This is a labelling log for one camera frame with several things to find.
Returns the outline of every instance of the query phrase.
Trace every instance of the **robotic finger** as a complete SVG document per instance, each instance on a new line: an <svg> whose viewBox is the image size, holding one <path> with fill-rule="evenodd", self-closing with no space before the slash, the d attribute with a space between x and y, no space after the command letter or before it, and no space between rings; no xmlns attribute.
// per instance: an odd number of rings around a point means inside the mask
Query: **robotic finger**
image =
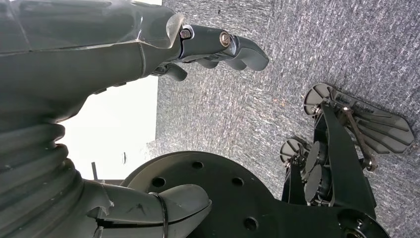
<svg viewBox="0 0 420 238"><path fill-rule="evenodd" d="M205 68L214 68L220 61L235 70L249 67L261 71L267 67L269 59L264 51L253 41L230 35L225 30L197 25L185 25L179 32L181 54L178 59L158 67L153 75L171 76L182 81L187 73L174 62L197 62Z"/></svg>

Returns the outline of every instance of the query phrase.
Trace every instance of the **black metal bracket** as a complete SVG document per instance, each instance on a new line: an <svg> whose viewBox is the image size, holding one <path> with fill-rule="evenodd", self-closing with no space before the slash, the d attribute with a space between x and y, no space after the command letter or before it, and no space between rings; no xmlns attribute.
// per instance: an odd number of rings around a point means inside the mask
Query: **black metal bracket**
<svg viewBox="0 0 420 238"><path fill-rule="evenodd" d="M361 146L364 156L370 153L368 147L377 154L401 154L414 142L413 132L402 117L362 102L325 83L316 84L308 91L304 99L305 113L318 118L322 102L333 107L340 123L356 137L355 143ZM353 119L346 112L352 112Z"/></svg>

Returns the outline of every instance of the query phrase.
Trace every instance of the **white wall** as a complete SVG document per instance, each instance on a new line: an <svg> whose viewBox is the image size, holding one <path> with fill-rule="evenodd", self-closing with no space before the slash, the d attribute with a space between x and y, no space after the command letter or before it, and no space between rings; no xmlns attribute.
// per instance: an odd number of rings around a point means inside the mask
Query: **white wall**
<svg viewBox="0 0 420 238"><path fill-rule="evenodd" d="M155 139L158 78L149 76L91 95L80 113L61 123L69 158L85 179L124 179L148 159L146 143ZM126 164L123 164L123 153Z"/></svg>

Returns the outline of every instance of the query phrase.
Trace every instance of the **hex bolt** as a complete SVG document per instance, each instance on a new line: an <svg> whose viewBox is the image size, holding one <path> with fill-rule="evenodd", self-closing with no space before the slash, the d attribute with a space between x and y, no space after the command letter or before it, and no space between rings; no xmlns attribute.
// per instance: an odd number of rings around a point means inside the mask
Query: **hex bolt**
<svg viewBox="0 0 420 238"><path fill-rule="evenodd" d="M190 39L191 38L191 32L188 29L181 30L181 32L179 32L179 35L181 36L181 39Z"/></svg>
<svg viewBox="0 0 420 238"><path fill-rule="evenodd" d="M220 34L220 43L223 47L228 47L230 45L230 35L229 33L222 31Z"/></svg>

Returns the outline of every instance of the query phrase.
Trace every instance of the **robotic hand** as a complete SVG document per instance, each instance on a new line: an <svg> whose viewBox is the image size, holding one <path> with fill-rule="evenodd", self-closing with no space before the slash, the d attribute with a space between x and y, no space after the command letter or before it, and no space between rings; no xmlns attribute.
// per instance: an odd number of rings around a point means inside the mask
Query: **robotic hand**
<svg viewBox="0 0 420 238"><path fill-rule="evenodd" d="M127 0L0 0L0 238L184 238L212 202L196 185L148 194L81 179L57 122L86 98L175 63L262 70L267 56L224 30L182 27Z"/></svg>
<svg viewBox="0 0 420 238"><path fill-rule="evenodd" d="M267 66L254 42L182 20L128 0L0 0L0 238L389 238L363 174L376 168L367 149L402 153L413 133L403 118L325 84L305 97L311 148L281 148L281 201L242 166L201 152L149 161L124 187L80 177L55 143L64 136L57 123L91 94L150 74L183 80L178 62Z"/></svg>

